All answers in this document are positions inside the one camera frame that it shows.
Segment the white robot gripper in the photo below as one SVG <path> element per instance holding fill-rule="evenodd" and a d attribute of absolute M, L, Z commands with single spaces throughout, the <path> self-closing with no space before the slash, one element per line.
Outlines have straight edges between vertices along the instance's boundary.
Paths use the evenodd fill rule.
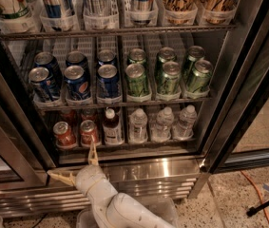
<path fill-rule="evenodd" d="M 48 175 L 62 183 L 74 186 L 83 193 L 91 203 L 93 216 L 99 228 L 113 228 L 108 221 L 106 210 L 112 199 L 118 194 L 109 182 L 100 166 L 95 142 L 92 142 L 88 152 L 88 164 L 75 177 L 72 172 L 48 171 Z"/>

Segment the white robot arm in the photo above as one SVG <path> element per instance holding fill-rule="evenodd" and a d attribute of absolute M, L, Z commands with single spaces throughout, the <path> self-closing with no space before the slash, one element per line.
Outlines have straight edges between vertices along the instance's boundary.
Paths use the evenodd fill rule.
<path fill-rule="evenodd" d="M 88 165 L 76 175 L 48 174 L 55 180 L 74 186 L 91 203 L 94 219 L 99 228 L 175 228 L 156 216 L 126 193 L 119 193 L 106 178 L 98 163 L 95 142 L 91 142 Z"/>

